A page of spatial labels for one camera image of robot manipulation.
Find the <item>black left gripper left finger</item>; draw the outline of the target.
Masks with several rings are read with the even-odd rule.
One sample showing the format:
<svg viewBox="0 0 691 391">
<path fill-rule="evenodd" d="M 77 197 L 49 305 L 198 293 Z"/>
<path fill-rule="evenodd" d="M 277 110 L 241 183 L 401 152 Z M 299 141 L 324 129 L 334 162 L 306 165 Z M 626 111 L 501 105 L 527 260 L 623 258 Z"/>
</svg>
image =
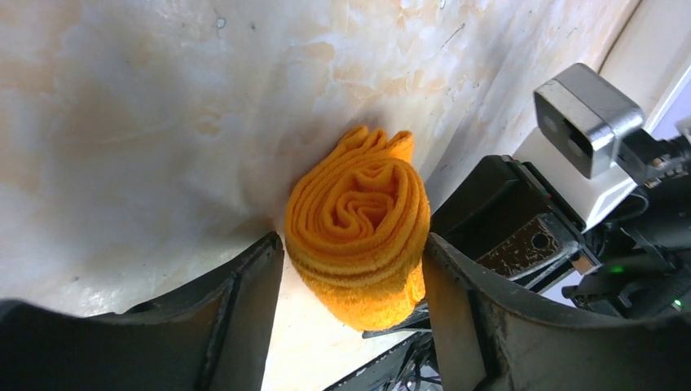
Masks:
<svg viewBox="0 0 691 391">
<path fill-rule="evenodd" d="M 284 249 L 271 232 L 210 272 L 121 314 L 1 303 L 4 390 L 259 390 Z"/>
</svg>

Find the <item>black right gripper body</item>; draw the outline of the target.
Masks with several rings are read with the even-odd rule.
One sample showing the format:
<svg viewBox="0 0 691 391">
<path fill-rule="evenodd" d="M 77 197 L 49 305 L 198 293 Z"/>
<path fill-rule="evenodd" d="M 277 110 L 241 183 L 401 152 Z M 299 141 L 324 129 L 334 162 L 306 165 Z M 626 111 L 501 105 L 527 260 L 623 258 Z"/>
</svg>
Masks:
<svg viewBox="0 0 691 391">
<path fill-rule="evenodd" d="M 531 163 L 487 156 L 432 218 L 432 234 L 478 265 L 557 303 L 643 320 L 690 316 L 690 170 L 637 187 L 592 229 Z M 445 390 L 425 298 L 411 336 L 335 390 Z"/>
</svg>

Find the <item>orange towel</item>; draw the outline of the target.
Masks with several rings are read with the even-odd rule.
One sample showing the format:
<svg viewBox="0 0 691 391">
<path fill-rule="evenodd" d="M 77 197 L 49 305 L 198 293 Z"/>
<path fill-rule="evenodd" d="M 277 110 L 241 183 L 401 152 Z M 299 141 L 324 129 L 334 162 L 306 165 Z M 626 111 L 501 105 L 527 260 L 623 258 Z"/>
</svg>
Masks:
<svg viewBox="0 0 691 391">
<path fill-rule="evenodd" d="M 401 323 L 425 297 L 431 209 L 413 152 L 410 131 L 353 128 L 288 199 L 284 242 L 294 269 L 336 319 L 361 332 Z"/>
</svg>

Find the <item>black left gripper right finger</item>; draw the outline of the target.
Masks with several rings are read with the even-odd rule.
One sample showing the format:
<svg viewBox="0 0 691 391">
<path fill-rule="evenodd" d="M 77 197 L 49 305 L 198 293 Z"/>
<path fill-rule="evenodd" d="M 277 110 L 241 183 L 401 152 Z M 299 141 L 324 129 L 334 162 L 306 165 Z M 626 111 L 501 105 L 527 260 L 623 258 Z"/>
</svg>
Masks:
<svg viewBox="0 0 691 391">
<path fill-rule="evenodd" d="M 429 235 L 426 300 L 445 390 L 687 390 L 690 316 L 627 320 L 563 305 Z"/>
</svg>

